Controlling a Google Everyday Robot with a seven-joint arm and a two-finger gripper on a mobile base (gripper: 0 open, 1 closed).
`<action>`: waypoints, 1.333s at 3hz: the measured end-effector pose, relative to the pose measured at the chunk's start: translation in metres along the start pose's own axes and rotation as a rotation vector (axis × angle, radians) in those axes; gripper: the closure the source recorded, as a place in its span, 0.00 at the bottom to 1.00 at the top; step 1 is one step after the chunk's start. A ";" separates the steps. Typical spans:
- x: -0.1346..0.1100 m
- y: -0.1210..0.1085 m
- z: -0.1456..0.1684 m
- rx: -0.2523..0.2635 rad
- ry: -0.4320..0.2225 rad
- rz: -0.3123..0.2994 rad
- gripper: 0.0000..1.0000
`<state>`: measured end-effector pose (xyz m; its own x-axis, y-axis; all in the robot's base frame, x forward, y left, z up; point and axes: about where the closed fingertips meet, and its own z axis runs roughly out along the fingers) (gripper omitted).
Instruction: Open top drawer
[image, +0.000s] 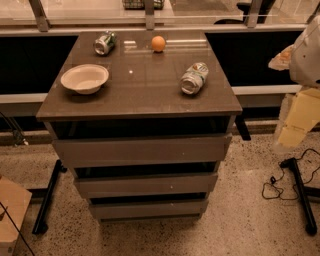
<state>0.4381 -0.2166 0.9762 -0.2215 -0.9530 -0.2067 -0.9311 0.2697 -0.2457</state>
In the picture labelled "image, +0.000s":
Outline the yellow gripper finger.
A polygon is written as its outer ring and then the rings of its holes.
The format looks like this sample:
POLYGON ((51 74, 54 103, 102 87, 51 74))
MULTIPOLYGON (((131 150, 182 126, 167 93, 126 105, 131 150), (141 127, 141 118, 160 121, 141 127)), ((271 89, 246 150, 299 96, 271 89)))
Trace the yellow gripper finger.
POLYGON ((319 122, 320 90, 315 88, 301 90, 292 98, 277 141, 283 147, 294 148, 319 122))

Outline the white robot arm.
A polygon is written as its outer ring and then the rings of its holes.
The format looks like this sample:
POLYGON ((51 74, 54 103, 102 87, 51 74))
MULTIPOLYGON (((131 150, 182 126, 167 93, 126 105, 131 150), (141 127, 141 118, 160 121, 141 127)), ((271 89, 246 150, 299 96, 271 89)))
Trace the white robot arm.
POLYGON ((301 85, 295 95, 284 97, 274 133, 276 147, 293 149, 320 122, 320 15, 292 45, 272 58, 268 67, 288 70, 290 79, 301 85))

